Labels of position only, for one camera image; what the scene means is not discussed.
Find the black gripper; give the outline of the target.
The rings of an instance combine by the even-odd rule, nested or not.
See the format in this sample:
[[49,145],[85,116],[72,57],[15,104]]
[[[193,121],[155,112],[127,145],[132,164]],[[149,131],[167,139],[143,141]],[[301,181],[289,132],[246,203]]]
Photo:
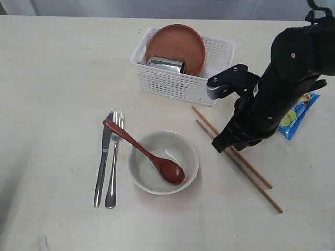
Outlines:
[[219,153],[230,146],[242,151],[271,137],[301,96],[319,89],[318,78],[314,73],[300,79],[284,78],[269,65],[251,92],[236,101],[233,118],[212,146]]

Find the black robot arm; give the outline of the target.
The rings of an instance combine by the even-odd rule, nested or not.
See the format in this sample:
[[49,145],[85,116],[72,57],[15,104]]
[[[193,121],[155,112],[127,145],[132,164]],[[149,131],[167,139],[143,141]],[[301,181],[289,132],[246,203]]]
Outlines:
[[242,150],[271,137],[305,93],[323,88],[321,75],[334,75],[334,20],[287,28],[274,39],[271,61],[262,76],[244,64],[232,66],[207,81],[211,99],[237,93],[234,113],[212,144],[218,151]]

